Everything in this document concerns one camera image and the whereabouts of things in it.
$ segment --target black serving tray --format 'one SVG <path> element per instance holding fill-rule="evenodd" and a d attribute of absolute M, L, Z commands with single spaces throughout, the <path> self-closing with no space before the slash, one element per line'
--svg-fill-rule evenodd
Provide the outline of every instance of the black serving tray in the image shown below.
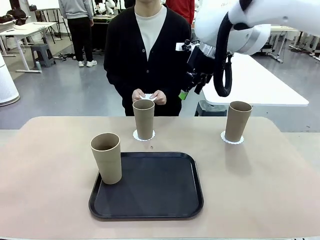
<path fill-rule="evenodd" d="M 107 185 L 98 174 L 89 209 L 101 219 L 187 219 L 204 199 L 191 156 L 181 152 L 123 152 L 122 179 Z"/>

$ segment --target person in gray hoodie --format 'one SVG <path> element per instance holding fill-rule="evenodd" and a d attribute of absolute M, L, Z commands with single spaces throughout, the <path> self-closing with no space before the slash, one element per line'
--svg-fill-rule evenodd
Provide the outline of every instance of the person in gray hoodie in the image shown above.
<path fill-rule="evenodd" d="M 86 66 L 97 65 L 93 58 L 91 27 L 94 25 L 90 0 L 59 0 L 60 11 L 67 19 L 74 53 L 79 67 L 84 67 L 83 48 L 86 57 Z"/>

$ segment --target stool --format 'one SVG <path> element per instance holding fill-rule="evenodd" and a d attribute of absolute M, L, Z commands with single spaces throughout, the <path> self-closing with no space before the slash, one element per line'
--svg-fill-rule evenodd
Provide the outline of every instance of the stool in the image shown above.
<path fill-rule="evenodd" d="M 196 111 L 194 114 L 195 117 L 226 117 L 227 109 L 223 105 L 210 105 L 205 100 L 201 100 L 198 102 L 198 106 L 196 107 Z"/>
<path fill-rule="evenodd" d="M 36 68 L 36 62 L 39 62 L 40 65 L 46 66 L 47 68 L 51 67 L 52 64 L 56 64 L 54 57 L 49 49 L 48 44 L 34 44 L 31 46 L 31 53 L 33 58 L 34 67 Z"/>

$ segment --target coaster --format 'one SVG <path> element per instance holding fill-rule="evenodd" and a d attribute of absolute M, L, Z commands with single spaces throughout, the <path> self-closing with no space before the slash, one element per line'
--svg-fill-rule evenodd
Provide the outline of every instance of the coaster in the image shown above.
<path fill-rule="evenodd" d="M 225 137 L 226 131 L 223 131 L 220 136 L 222 138 L 223 141 L 225 141 L 227 144 L 233 144 L 233 145 L 237 145 L 237 144 L 242 144 L 245 140 L 244 136 L 241 136 L 240 141 L 237 142 L 233 142 L 233 141 L 228 141 Z"/>
<path fill-rule="evenodd" d="M 149 141 L 149 140 L 153 139 L 153 138 L 155 137 L 155 135 L 156 135 L 155 130 L 153 130 L 153 132 L 152 132 L 152 137 L 151 137 L 150 139 L 148 139 L 148 140 L 142 140 L 142 139 L 140 139 L 140 138 L 138 137 L 138 131 L 137 131 L 137 130 L 135 130 L 135 131 L 133 132 L 133 137 L 134 137 L 136 140 L 142 141 L 142 142 L 146 142 L 146 141 Z"/>
<path fill-rule="evenodd" d="M 140 98 L 141 98 L 141 99 L 145 99 L 145 100 L 150 100 L 150 101 L 154 102 L 154 101 L 157 99 L 157 97 L 155 97 L 155 98 L 153 98 L 153 99 L 150 99 L 151 96 L 152 96 L 151 93 L 147 93 L 147 94 L 145 94 L 145 97 L 143 97 L 143 96 L 140 95 Z"/>

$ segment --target brown paper cup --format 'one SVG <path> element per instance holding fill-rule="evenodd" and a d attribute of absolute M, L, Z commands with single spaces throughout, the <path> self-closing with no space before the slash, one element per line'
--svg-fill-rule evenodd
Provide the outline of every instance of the brown paper cup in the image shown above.
<path fill-rule="evenodd" d="M 151 139 L 154 131 L 155 103 L 147 99 L 135 101 L 133 112 L 139 139 Z"/>
<path fill-rule="evenodd" d="M 248 103 L 243 101 L 230 103 L 225 127 L 225 139 L 233 143 L 240 141 L 251 112 L 252 106 Z"/>
<path fill-rule="evenodd" d="M 122 178 L 120 138 L 102 133 L 91 140 L 93 156 L 105 184 L 116 184 Z"/>

